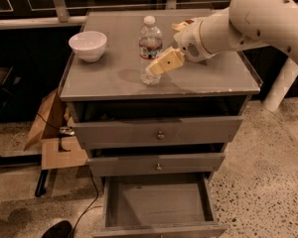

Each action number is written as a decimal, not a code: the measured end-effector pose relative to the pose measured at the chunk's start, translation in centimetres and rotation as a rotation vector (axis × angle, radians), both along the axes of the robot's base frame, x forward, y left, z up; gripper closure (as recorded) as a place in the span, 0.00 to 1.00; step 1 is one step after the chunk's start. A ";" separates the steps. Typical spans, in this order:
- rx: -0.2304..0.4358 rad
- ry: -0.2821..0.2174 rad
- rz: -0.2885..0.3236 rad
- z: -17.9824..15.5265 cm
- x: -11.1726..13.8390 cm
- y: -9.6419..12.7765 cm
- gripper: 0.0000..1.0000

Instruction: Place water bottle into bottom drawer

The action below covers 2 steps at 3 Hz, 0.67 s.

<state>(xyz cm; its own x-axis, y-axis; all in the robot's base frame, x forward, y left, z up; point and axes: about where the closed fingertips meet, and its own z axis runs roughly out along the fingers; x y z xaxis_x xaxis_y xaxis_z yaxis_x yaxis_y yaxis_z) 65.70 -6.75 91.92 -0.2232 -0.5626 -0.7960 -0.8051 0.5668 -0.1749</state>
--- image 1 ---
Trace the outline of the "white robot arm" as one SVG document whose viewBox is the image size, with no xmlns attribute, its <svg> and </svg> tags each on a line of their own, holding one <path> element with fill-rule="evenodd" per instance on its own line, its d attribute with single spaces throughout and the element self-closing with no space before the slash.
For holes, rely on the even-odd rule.
<svg viewBox="0 0 298 238">
<path fill-rule="evenodd" d="M 175 48 L 147 65 L 148 74 L 257 46 L 272 46 L 298 64 L 298 5 L 293 0 L 231 0 L 227 8 L 181 25 L 174 40 Z"/>
</svg>

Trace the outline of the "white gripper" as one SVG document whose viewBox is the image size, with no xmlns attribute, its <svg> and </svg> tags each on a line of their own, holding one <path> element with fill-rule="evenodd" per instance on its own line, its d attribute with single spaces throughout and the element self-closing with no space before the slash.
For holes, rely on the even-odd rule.
<svg viewBox="0 0 298 238">
<path fill-rule="evenodd" d="M 145 71 L 155 76 L 182 66 L 185 57 L 191 62 L 212 58 L 214 54 L 203 42 L 203 26 L 206 21 L 206 17 L 199 17 L 173 24 L 172 29 L 176 31 L 174 40 L 180 50 L 172 47 L 166 49 L 145 68 Z"/>
</svg>

